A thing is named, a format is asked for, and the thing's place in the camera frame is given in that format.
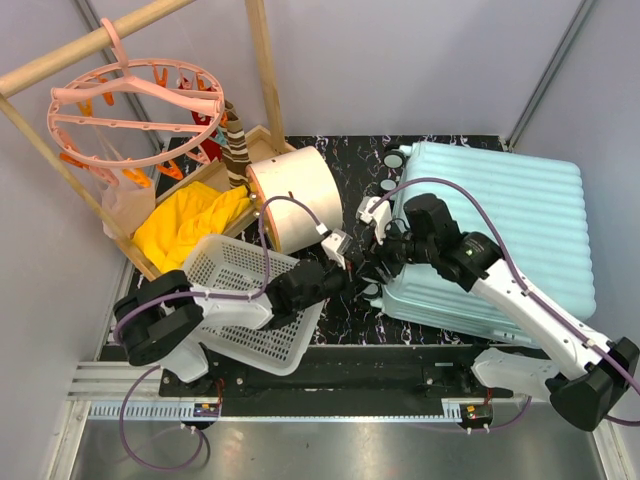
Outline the light blue ribbed suitcase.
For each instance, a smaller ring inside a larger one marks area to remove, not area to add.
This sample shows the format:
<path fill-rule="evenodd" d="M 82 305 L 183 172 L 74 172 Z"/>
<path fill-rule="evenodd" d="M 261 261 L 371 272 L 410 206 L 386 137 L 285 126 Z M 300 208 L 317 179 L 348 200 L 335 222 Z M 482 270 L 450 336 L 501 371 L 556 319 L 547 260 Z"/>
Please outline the light blue ribbed suitcase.
<path fill-rule="evenodd" d="M 416 142 L 400 146 L 405 189 L 393 197 L 393 216 L 406 222 L 409 199 L 431 193 L 443 200 L 461 230 L 498 233 L 524 275 L 582 322 L 596 311 L 594 275 L 579 168 L 559 160 Z M 481 298 L 442 279 L 429 265 L 407 265 L 372 306 L 417 322 L 435 313 L 465 334 L 529 346 L 532 339 Z"/>

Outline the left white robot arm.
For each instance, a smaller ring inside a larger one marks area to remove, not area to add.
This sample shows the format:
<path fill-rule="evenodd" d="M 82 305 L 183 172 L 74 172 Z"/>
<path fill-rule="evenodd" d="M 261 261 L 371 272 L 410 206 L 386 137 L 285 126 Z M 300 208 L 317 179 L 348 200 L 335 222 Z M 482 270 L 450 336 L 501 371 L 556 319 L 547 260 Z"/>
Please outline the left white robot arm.
<path fill-rule="evenodd" d="M 364 288 L 356 267 L 302 260 L 255 292 L 192 284 L 181 270 L 170 271 L 114 306 L 114 340 L 133 366 L 157 364 L 176 375 L 196 396 L 215 386 L 206 346 L 195 337 L 203 325 L 274 331 L 300 312 L 339 294 L 353 297 Z"/>

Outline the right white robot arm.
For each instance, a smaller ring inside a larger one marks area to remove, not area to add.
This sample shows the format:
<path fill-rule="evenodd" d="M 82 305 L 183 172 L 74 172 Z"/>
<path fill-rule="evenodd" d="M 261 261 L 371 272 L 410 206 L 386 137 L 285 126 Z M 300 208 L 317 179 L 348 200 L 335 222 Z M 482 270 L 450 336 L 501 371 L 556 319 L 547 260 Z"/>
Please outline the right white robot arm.
<path fill-rule="evenodd" d="M 463 290 L 485 300 L 518 325 L 546 354 L 546 360 L 506 354 L 495 348 L 454 371 L 466 396 L 503 388 L 548 401 L 572 426 L 594 430 L 635 378 L 639 348 L 593 330 L 551 300 L 516 266 L 498 233 L 463 232 L 446 203 L 433 194 L 404 207 L 409 224 L 402 235 L 388 233 L 388 196 L 364 201 L 360 219 L 375 226 L 377 245 L 400 264 L 423 263 Z"/>

